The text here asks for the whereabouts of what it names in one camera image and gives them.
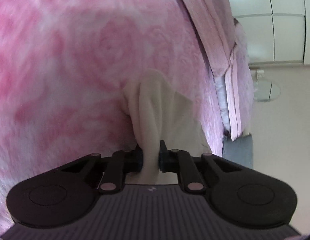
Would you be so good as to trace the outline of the pink rose blanket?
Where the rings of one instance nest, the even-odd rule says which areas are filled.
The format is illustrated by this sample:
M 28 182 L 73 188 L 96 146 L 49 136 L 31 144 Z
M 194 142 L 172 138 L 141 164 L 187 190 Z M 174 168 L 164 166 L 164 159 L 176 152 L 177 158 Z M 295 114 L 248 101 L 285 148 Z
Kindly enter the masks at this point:
M 254 92 L 240 25 L 235 42 L 243 133 Z M 151 69 L 193 102 L 220 155 L 215 77 L 182 0 L 0 0 L 0 235 L 19 182 L 138 145 L 123 90 Z

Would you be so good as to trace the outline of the round mirror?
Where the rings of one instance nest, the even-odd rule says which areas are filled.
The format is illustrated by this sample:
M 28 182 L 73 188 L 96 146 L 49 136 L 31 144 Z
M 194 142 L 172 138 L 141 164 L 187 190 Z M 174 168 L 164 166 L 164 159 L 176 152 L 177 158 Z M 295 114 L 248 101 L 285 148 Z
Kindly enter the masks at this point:
M 270 102 L 276 100 L 281 94 L 281 89 L 276 83 L 269 80 L 254 82 L 254 99 L 257 102 Z

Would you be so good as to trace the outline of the white dressing table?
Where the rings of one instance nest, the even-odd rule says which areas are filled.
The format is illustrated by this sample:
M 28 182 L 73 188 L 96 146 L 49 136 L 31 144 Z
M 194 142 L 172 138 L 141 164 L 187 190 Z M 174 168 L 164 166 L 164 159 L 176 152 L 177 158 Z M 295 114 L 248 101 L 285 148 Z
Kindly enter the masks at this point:
M 265 77 L 264 70 L 262 69 L 251 69 L 250 73 L 254 82 L 258 82 Z

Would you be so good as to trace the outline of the blue jeans garment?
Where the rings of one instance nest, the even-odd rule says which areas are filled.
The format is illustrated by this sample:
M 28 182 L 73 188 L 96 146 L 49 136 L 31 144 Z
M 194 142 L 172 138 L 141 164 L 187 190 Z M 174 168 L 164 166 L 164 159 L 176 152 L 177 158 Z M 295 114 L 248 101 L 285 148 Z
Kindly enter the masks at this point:
M 239 165 L 253 169 L 253 139 L 252 135 L 238 137 L 232 141 L 223 137 L 222 157 Z

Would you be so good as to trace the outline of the white striped pillow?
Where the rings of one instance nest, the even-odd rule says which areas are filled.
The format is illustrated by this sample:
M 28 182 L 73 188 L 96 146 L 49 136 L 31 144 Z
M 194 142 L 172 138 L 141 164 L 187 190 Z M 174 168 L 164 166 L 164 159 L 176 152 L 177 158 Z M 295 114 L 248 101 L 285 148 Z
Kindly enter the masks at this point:
M 226 133 L 230 133 L 230 117 L 229 110 L 227 104 L 227 94 L 226 94 L 226 85 L 225 85 L 225 77 L 215 77 L 214 78 L 214 86 L 217 93 L 218 105 L 220 110 L 220 115 L 222 118 L 222 123 L 224 126 L 224 131 Z

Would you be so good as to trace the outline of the white wardrobe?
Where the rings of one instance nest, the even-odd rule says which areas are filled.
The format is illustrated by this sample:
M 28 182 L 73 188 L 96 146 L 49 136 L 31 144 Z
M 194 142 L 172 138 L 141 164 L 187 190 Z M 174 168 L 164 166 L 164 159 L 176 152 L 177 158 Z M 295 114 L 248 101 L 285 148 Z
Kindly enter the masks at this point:
M 310 0 L 229 0 L 251 65 L 310 65 Z

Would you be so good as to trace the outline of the cream garment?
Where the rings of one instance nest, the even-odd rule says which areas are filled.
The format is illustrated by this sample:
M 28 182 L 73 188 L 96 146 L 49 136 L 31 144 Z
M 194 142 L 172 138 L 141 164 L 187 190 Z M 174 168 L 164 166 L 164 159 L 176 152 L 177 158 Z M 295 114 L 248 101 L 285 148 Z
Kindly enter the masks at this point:
M 193 102 L 174 90 L 161 72 L 146 71 L 123 90 L 124 109 L 132 121 L 137 144 L 143 150 L 143 168 L 126 176 L 129 184 L 177 184 L 177 175 L 162 173 L 158 160 L 160 141 L 199 157 L 211 153 L 201 123 L 194 118 Z

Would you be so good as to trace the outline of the pink pillow near door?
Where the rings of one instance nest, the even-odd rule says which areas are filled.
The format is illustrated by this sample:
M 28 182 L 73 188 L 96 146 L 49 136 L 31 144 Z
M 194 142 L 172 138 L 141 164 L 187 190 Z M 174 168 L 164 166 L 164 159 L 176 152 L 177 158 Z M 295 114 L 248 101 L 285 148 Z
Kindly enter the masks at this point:
M 231 139 L 242 133 L 237 77 L 235 24 L 229 0 L 182 0 L 207 55 L 214 77 L 226 86 Z

